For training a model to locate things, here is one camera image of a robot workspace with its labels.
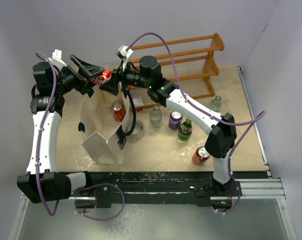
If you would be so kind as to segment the red cola can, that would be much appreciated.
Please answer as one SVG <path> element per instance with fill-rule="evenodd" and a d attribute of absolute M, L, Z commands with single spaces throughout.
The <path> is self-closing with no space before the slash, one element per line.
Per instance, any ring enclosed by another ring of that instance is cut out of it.
<path fill-rule="evenodd" d="M 111 108 L 115 121 L 122 122 L 126 114 L 124 105 L 121 102 L 116 101 L 112 104 Z"/>
<path fill-rule="evenodd" d="M 103 85 L 104 83 L 109 81 L 111 77 L 112 77 L 112 72 L 109 70 L 108 71 L 104 70 L 101 73 L 97 74 L 96 76 L 92 77 L 90 79 L 90 82 L 97 85 Z"/>
<path fill-rule="evenodd" d="M 210 158 L 209 152 L 206 150 L 204 146 L 202 147 L 200 146 L 195 151 L 192 157 L 192 161 L 194 164 L 199 166 L 199 165 L 203 165 L 209 158 Z"/>

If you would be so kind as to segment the beige canvas tote bag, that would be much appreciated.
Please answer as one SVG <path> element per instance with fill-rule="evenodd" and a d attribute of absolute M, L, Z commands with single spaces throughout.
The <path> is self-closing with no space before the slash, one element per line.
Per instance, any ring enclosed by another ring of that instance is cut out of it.
<path fill-rule="evenodd" d="M 131 115 L 131 104 L 122 92 L 114 96 L 93 87 L 93 95 L 85 96 L 81 106 L 80 123 L 84 125 L 81 131 L 82 146 L 91 159 L 97 164 L 122 165 L 125 146 L 120 145 L 116 131 L 119 127 L 126 128 Z M 112 111 L 112 104 L 120 102 L 124 107 L 124 119 L 117 122 Z"/>

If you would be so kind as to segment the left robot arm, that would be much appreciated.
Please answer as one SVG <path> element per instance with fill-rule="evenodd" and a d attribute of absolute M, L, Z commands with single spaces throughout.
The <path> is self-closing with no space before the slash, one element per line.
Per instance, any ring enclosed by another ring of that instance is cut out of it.
<path fill-rule="evenodd" d="M 33 147 L 26 174 L 17 178 L 17 186 L 33 203 L 68 199 L 73 191 L 82 196 L 93 192 L 93 183 L 84 172 L 63 174 L 57 168 L 57 136 L 62 119 L 64 95 L 77 90 L 82 95 L 93 95 L 94 83 L 105 70 L 101 66 L 86 63 L 74 55 L 71 61 L 77 71 L 60 58 L 52 57 L 33 66 L 36 84 L 33 86 L 30 104 L 33 114 Z"/>

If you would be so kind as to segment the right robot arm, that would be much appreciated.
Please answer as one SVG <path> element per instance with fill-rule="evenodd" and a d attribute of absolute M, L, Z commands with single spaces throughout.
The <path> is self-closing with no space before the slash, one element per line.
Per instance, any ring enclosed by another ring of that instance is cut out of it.
<path fill-rule="evenodd" d="M 213 190 L 219 196 L 226 195 L 231 190 L 229 158 L 237 137 L 233 115 L 221 116 L 187 96 L 181 87 L 163 76 L 160 63 L 150 55 L 139 60 L 139 69 L 132 70 L 123 65 L 112 70 L 99 88 L 117 96 L 120 87 L 125 91 L 129 86 L 145 88 L 155 103 L 178 111 L 207 134 L 205 148 L 213 157 L 213 178 L 216 180 Z"/>

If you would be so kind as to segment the white card on shelf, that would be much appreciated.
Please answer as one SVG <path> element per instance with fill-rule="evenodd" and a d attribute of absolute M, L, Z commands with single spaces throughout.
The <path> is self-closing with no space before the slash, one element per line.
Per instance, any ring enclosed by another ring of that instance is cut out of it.
<path fill-rule="evenodd" d="M 141 97 L 137 97 L 133 99 L 134 106 L 141 107 L 144 106 L 143 100 Z"/>

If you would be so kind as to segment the clear tape roll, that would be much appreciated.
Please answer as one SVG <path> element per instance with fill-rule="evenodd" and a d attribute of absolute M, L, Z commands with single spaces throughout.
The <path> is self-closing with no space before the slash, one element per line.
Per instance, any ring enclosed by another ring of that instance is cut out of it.
<path fill-rule="evenodd" d="M 134 130 L 130 135 L 128 135 L 128 137 L 134 140 L 138 140 L 141 139 L 144 136 L 144 134 L 145 134 L 145 125 L 140 120 L 136 120 Z"/>

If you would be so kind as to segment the clear glass bottle green cap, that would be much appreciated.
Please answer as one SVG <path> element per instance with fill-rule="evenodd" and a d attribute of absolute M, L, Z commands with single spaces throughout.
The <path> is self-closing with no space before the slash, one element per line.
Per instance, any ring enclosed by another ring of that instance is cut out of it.
<path fill-rule="evenodd" d="M 160 127 L 162 124 L 162 111 L 160 109 L 159 106 L 154 106 L 153 109 L 150 112 L 150 116 L 149 116 L 149 120 L 150 120 L 150 126 L 152 127 Z"/>

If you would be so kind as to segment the purple Fanta can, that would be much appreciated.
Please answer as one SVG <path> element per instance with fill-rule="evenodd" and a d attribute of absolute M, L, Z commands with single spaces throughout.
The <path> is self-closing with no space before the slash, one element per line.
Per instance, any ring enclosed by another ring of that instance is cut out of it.
<path fill-rule="evenodd" d="M 181 125 L 182 119 L 183 115 L 180 112 L 173 110 L 169 116 L 169 128 L 172 130 L 177 130 Z"/>

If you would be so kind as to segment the orange wooden shelf rack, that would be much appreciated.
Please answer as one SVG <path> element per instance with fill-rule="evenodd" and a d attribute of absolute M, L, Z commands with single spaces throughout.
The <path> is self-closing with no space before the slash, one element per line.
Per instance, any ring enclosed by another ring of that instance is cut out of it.
<path fill-rule="evenodd" d="M 224 42 L 218 33 L 211 35 L 162 41 L 138 45 L 135 43 L 131 50 L 131 62 L 136 66 L 146 55 L 156 57 L 162 67 L 165 78 L 177 83 L 172 67 L 175 63 L 179 80 L 188 82 L 187 85 L 197 85 L 193 93 L 194 99 L 215 96 L 210 78 L 219 75 L 219 68 L 214 59 L 214 53 L 224 50 Z"/>

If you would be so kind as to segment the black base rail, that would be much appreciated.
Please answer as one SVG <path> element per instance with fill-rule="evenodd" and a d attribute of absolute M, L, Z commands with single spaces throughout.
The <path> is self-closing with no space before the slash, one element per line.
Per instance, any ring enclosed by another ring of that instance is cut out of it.
<path fill-rule="evenodd" d="M 242 196 L 238 181 L 220 184 L 210 171 L 90 172 L 88 186 L 93 188 L 71 196 L 96 200 L 98 208 L 122 203 L 229 208 L 234 197 Z"/>

